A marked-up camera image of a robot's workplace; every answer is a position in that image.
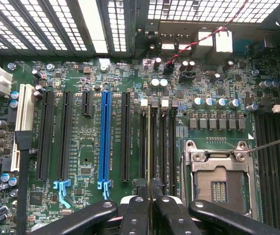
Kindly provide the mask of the metal rear port block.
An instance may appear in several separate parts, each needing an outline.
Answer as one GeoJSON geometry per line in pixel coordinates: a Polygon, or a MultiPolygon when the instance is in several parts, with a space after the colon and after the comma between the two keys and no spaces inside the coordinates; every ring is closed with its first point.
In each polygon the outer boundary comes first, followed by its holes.
{"type": "Polygon", "coordinates": [[[219,65],[234,52],[233,33],[227,26],[161,22],[158,33],[158,53],[162,56],[177,54],[219,65]]]}

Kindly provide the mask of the thin metal locking lever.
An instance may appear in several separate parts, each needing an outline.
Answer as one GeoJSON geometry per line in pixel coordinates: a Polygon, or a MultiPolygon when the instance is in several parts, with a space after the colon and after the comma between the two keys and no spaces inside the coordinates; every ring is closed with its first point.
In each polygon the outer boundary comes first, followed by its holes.
{"type": "Polygon", "coordinates": [[[280,140],[273,141],[271,143],[267,143],[267,144],[264,144],[262,146],[259,146],[259,147],[253,148],[253,149],[249,149],[248,151],[246,151],[246,153],[251,154],[253,152],[257,152],[257,151],[260,151],[264,148],[271,147],[271,146],[277,145],[277,144],[280,144],[280,140]]]}

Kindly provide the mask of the green motherboard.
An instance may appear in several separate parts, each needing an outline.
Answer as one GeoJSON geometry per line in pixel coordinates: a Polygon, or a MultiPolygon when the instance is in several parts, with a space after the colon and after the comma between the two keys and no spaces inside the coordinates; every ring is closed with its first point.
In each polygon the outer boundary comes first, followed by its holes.
{"type": "MultiPolygon", "coordinates": [[[[176,159],[177,194],[180,197],[180,158],[183,142],[193,140],[200,149],[230,149],[239,141],[245,141],[249,149],[256,148],[254,114],[260,115],[264,144],[267,144],[265,117],[268,115],[272,127],[273,141],[277,141],[276,116],[280,116],[280,54],[256,59],[233,56],[222,65],[210,65],[204,60],[179,61],[174,72],[164,74],[161,59],[144,59],[137,62],[115,62],[106,65],[98,59],[88,62],[21,61],[13,75],[13,87],[9,97],[0,98],[0,119],[7,122],[4,154],[0,155],[0,235],[19,235],[18,201],[26,199],[26,230],[28,235],[51,222],[70,215],[103,198],[98,190],[99,152],[101,133],[102,92],[111,92],[111,134],[109,155],[109,180],[112,181],[110,199],[120,203],[126,196],[136,194],[135,183],[140,179],[140,102],[158,102],[157,113],[157,174],[160,179],[160,101],[168,100],[167,109],[167,192],[170,195],[169,157],[169,111],[172,100],[178,101],[176,115],[176,159]],[[167,79],[166,88],[152,88],[152,79],[167,79]],[[19,90],[21,84],[35,88],[33,125],[31,131],[15,131],[19,90]],[[39,127],[44,91],[54,93],[53,126],[49,171],[46,181],[36,181],[39,127]],[[93,116],[81,114],[83,91],[93,93],[93,116]],[[73,94],[72,133],[69,158],[69,178],[65,201],[67,209],[59,202],[58,190],[53,189],[57,181],[57,165],[60,145],[60,117],[63,92],[73,94]],[[129,181],[121,182],[121,125],[122,93],[130,92],[130,165],[129,181]],[[200,97],[212,98],[215,103],[224,98],[224,108],[194,107],[192,101],[200,97]],[[240,105],[231,109],[229,102],[238,99],[240,105]]],[[[148,119],[147,119],[146,178],[148,181],[148,119]]],[[[273,149],[274,177],[280,220],[280,173],[277,145],[273,149]]],[[[264,150],[264,175],[267,186],[268,225],[273,226],[272,198],[268,148],[264,150]]],[[[255,183],[259,221],[262,221],[261,194],[256,152],[250,154],[254,160],[255,183]]]]}

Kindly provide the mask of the grey metal PC case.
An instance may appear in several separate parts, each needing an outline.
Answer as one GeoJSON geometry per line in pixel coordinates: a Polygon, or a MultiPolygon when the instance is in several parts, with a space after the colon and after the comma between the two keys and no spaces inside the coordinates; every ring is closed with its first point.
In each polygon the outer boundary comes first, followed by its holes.
{"type": "Polygon", "coordinates": [[[0,66],[171,59],[158,53],[161,22],[227,26],[231,56],[280,52],[280,0],[0,0],[0,66]]]}

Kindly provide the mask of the light blue slot latch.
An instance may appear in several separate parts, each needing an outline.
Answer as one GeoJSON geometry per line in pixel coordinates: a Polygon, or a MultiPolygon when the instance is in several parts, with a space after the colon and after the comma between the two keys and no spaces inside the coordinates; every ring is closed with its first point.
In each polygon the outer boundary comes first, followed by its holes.
{"type": "Polygon", "coordinates": [[[102,196],[103,196],[104,200],[110,199],[110,188],[111,188],[111,186],[112,186],[112,181],[111,180],[108,180],[108,181],[105,181],[105,182],[101,182],[101,181],[97,182],[97,188],[98,188],[98,190],[102,191],[102,196]]]}
{"type": "Polygon", "coordinates": [[[65,197],[67,196],[67,187],[71,186],[71,180],[65,181],[54,181],[53,189],[58,190],[59,202],[64,205],[67,209],[71,207],[71,205],[65,201],[65,197]]]}

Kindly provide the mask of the black RAM slot white latch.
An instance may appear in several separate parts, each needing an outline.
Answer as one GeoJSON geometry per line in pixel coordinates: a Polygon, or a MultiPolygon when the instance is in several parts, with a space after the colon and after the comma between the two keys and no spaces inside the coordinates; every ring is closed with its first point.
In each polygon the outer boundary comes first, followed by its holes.
{"type": "Polygon", "coordinates": [[[139,145],[139,161],[140,161],[140,177],[146,178],[146,155],[147,155],[147,109],[148,100],[142,99],[140,102],[140,145],[139,145]]]}
{"type": "Polygon", "coordinates": [[[160,179],[163,194],[167,192],[167,109],[168,100],[160,101],[159,137],[160,137],[160,179]]]}

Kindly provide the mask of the long black expansion slot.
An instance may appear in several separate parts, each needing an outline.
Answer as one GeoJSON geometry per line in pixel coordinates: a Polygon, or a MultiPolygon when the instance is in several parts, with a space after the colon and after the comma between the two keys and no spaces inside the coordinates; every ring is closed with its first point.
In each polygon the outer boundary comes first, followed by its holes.
{"type": "Polygon", "coordinates": [[[39,127],[38,153],[36,160],[36,181],[46,181],[49,171],[51,135],[53,126],[54,93],[43,93],[41,120],[39,127]]]}
{"type": "Polygon", "coordinates": [[[121,182],[129,181],[130,165],[130,92],[122,93],[121,182]]]}
{"type": "Polygon", "coordinates": [[[72,133],[73,94],[63,92],[60,117],[60,145],[57,165],[57,180],[64,181],[69,178],[69,158],[72,133]]]}

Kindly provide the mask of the white PCI slot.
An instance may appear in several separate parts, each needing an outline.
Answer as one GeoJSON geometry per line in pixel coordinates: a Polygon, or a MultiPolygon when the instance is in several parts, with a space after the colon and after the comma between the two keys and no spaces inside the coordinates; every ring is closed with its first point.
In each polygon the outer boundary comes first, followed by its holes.
{"type": "Polygon", "coordinates": [[[35,88],[30,84],[21,84],[17,108],[15,131],[31,131],[33,125],[35,88]]]}

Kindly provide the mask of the short black expansion slot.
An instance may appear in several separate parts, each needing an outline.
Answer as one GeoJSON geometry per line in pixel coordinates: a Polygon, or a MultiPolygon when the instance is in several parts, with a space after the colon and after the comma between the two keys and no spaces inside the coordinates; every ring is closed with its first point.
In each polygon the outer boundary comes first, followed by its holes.
{"type": "Polygon", "coordinates": [[[93,116],[93,93],[91,91],[82,93],[81,114],[87,118],[93,116]]]}

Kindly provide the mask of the blue expansion slot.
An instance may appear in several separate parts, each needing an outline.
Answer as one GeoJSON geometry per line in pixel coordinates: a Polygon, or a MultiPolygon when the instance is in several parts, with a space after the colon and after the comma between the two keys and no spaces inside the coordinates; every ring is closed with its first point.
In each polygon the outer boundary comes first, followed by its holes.
{"type": "Polygon", "coordinates": [[[98,189],[109,181],[109,155],[111,134],[111,92],[102,92],[101,133],[99,152],[98,189]]]}

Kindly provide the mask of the metal CPU socket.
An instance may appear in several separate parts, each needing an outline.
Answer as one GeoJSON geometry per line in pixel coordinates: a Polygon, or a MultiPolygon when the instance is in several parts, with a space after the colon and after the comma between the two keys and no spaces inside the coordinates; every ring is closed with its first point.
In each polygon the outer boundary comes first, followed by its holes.
{"type": "Polygon", "coordinates": [[[183,142],[180,158],[180,197],[184,205],[205,200],[259,220],[253,157],[239,141],[230,149],[200,149],[183,142]]]}

